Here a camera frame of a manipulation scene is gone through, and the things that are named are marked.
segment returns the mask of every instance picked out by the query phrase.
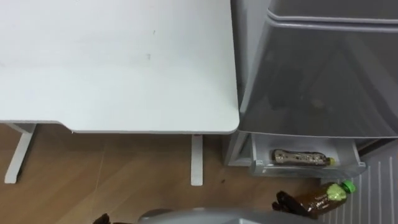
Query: bottle label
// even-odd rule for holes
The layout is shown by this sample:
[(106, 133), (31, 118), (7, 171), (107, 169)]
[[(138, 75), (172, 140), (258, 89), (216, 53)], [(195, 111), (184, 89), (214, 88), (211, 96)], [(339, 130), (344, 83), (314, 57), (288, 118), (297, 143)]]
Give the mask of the bottle label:
[(338, 184), (330, 185), (326, 193), (328, 199), (332, 201), (341, 201), (347, 198), (347, 193)]

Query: transparent drawer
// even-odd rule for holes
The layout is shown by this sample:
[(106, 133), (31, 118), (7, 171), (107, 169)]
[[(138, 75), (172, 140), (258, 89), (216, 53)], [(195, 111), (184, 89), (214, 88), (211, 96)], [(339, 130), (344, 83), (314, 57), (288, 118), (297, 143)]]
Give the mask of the transparent drawer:
[[(251, 134), (246, 147), (251, 148), (250, 173), (257, 176), (348, 178), (366, 170), (365, 163), (359, 160), (355, 142), (350, 139)], [(272, 159), (275, 149), (320, 152), (334, 158), (335, 163), (326, 167), (280, 165)]]

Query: desk top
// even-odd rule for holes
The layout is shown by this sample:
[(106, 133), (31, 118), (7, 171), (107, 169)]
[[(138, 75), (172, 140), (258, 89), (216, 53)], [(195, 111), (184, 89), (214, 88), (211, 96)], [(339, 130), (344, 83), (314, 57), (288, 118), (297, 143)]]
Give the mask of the desk top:
[(0, 2), (0, 121), (90, 133), (230, 133), (229, 0)]

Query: desk leg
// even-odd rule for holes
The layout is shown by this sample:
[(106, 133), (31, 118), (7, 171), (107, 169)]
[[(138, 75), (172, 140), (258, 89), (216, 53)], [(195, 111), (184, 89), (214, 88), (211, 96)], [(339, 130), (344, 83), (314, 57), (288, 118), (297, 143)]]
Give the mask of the desk leg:
[(203, 185), (203, 136), (192, 135), (191, 185)]
[(36, 124), (9, 123), (7, 125), (12, 129), (15, 129), (20, 133), (22, 133), (17, 148), (11, 159), (10, 166), (8, 167), (6, 178), (4, 179), (4, 182), (6, 184), (15, 184), (17, 182), (18, 175), (21, 171), (21, 166), (24, 161), (26, 151), (29, 147), (30, 140), (32, 139), (32, 135), (36, 127)]

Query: refrigerator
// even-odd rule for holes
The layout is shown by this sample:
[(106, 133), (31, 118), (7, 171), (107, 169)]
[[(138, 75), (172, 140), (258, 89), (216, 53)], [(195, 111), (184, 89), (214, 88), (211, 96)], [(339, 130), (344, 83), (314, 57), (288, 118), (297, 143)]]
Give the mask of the refrigerator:
[[(241, 121), (224, 163), (263, 176), (364, 172), (356, 141), (398, 136), (398, 1), (231, 2)], [(278, 147), (337, 164), (277, 167)]]

